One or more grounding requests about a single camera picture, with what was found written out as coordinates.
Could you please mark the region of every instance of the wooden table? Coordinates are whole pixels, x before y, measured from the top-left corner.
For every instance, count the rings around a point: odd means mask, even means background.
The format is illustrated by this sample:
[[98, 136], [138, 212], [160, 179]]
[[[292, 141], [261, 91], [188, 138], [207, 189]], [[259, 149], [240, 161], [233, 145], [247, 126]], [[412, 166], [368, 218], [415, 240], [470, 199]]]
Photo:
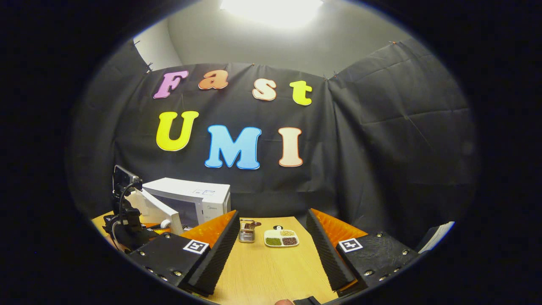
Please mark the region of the wooden table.
[[[311, 235], [295, 217], [250, 219], [262, 223], [256, 227], [256, 241], [249, 244], [236, 240], [215, 293], [207, 300], [223, 305], [274, 305], [285, 298], [293, 301], [314, 296], [320, 303], [337, 298]], [[106, 237], [107, 233], [101, 227], [104, 225], [103, 216], [93, 219], [93, 223]], [[295, 231], [299, 245], [286, 248], [265, 246], [263, 233], [275, 225]]]

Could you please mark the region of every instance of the white ceiling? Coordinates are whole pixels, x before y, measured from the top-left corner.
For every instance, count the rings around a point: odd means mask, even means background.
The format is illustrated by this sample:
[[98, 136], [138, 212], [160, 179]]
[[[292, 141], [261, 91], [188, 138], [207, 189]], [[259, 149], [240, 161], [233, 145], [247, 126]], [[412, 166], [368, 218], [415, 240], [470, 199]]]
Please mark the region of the white ceiling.
[[410, 37], [378, 11], [344, 0], [324, 0], [308, 25], [291, 29], [242, 19], [220, 10], [221, 3], [202, 0], [169, 16], [184, 65], [254, 62], [329, 78], [388, 41]]

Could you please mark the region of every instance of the ceiling light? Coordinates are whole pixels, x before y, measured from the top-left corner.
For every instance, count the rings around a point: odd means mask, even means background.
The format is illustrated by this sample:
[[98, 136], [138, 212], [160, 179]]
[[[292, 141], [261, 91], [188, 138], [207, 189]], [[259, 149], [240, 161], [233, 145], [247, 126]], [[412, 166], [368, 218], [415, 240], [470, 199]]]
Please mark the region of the ceiling light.
[[307, 24], [321, 5], [321, 0], [224, 0], [220, 9], [248, 20], [290, 28]]

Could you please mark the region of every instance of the pink letter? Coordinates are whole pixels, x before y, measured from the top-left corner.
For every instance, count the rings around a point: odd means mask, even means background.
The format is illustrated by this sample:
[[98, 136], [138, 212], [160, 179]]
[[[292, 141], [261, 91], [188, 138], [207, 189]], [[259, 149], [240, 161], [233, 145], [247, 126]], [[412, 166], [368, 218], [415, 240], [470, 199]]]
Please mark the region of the pink letter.
[[282, 135], [282, 159], [279, 160], [280, 166], [296, 167], [303, 164], [299, 157], [298, 137], [301, 129], [293, 127], [284, 127], [279, 129]]
[[180, 71], [180, 72], [171, 72], [164, 74], [164, 81], [162, 81], [162, 84], [160, 85], [160, 89], [158, 89], [158, 92], [154, 95], [154, 98], [166, 98], [169, 96], [169, 88], [171, 87], [172, 90], [177, 88], [180, 82], [180, 78], [186, 78], [188, 76], [188, 71]]

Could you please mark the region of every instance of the blue letter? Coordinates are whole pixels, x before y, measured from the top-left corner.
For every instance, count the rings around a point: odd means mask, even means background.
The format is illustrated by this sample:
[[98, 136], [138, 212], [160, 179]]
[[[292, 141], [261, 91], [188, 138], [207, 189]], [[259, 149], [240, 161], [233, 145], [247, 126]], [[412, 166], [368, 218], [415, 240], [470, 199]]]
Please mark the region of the blue letter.
[[220, 161], [220, 152], [226, 161], [226, 165], [231, 167], [239, 153], [241, 158], [237, 162], [240, 169], [258, 169], [260, 164], [256, 160], [256, 146], [258, 137], [262, 131], [256, 127], [245, 127], [234, 141], [231, 135], [223, 125], [211, 125], [207, 128], [211, 134], [211, 148], [209, 150], [209, 159], [205, 161], [205, 166], [218, 168], [222, 166]]

